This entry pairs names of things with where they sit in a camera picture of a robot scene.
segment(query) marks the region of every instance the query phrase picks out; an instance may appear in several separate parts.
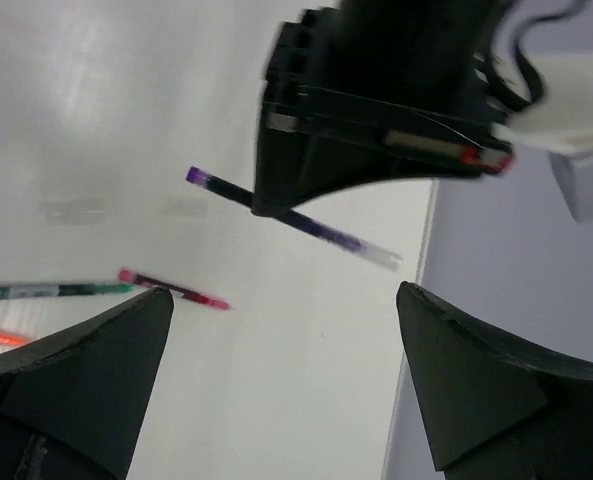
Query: purple marker cap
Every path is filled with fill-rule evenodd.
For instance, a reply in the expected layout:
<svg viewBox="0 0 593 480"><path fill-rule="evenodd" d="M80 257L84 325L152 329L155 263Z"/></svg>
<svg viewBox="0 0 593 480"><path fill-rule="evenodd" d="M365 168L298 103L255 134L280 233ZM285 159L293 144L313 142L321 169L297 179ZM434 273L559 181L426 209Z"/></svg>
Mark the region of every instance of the purple marker cap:
<svg viewBox="0 0 593 480"><path fill-rule="evenodd" d="M203 172L200 168L192 167L189 169L189 173L187 174L187 181L189 183L205 188L207 186L207 180L209 180L209 174Z"/></svg>

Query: purple marker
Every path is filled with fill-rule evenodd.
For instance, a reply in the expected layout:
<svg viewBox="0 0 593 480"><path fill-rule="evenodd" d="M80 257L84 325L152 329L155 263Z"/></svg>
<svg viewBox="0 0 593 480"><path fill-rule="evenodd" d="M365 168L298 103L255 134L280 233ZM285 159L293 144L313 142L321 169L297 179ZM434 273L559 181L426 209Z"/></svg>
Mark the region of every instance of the purple marker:
<svg viewBox="0 0 593 480"><path fill-rule="evenodd" d="M252 192L244 188L229 183L226 180L210 175L203 170L192 167L187 174L187 181L197 185L205 190L209 190L216 195L240 203L247 208L252 207ZM337 247L351 252L359 257L363 257L372 263L396 271L400 267L403 259L400 255L373 245L365 240L356 238L353 235L343 233L340 230L328 227L316 220L309 218L302 213L289 210L274 218L285 225L289 225L301 232L305 232L313 237L325 240Z"/></svg>

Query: green marker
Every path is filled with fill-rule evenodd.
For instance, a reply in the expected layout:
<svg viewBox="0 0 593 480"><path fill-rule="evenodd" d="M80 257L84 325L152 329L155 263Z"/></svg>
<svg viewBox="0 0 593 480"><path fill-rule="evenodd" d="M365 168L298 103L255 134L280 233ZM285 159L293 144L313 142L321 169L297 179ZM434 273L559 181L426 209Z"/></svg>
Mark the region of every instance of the green marker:
<svg viewBox="0 0 593 480"><path fill-rule="evenodd" d="M134 289L126 283L64 283L59 285L29 283L0 285L0 300L36 297L77 297L81 295L105 295L128 293Z"/></svg>

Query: black cable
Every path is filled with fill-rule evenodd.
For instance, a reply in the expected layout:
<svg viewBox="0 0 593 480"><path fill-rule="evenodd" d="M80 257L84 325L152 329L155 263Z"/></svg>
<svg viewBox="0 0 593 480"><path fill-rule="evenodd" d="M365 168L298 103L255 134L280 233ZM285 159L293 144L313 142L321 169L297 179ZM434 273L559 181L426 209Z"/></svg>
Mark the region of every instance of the black cable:
<svg viewBox="0 0 593 480"><path fill-rule="evenodd" d="M567 7L561 12L547 15L539 15L528 18L518 24L512 34L511 44L514 52L514 62L520 72L527 90L529 91L529 100L518 95L514 90L507 86L503 78L496 71L496 59L493 54L494 35L484 51L483 69L487 77L490 93L507 109L513 112L522 112L523 110L540 102L547 95L547 88L543 77L538 70L532 65L528 58L523 53L522 41L525 35L533 27L543 23L555 23L574 18L581 13L585 7L589 5L591 0L572 0L571 6ZM514 6L520 3L517 0L507 2L503 5L500 15L501 19L506 17L506 14Z"/></svg>

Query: pink marker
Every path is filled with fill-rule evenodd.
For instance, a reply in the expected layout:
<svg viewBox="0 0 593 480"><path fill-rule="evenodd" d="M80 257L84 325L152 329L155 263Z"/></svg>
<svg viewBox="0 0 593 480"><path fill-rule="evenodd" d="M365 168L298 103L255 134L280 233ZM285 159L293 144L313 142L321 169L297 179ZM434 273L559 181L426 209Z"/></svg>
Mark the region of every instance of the pink marker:
<svg viewBox="0 0 593 480"><path fill-rule="evenodd" d="M184 298L186 300L189 300L190 302L200 303L201 305L217 308L218 310L232 309L229 303L220 298L214 298L207 295L203 295L202 293L198 293L194 290L189 290L188 288L179 287L178 285L174 285L172 283L167 283L156 278L147 277L145 275L141 275L140 273L136 273L132 270L129 270L128 268L121 269L120 273L118 274L118 279L121 282L131 283L132 285L140 285L141 287L146 288L166 288L171 292L172 295Z"/></svg>

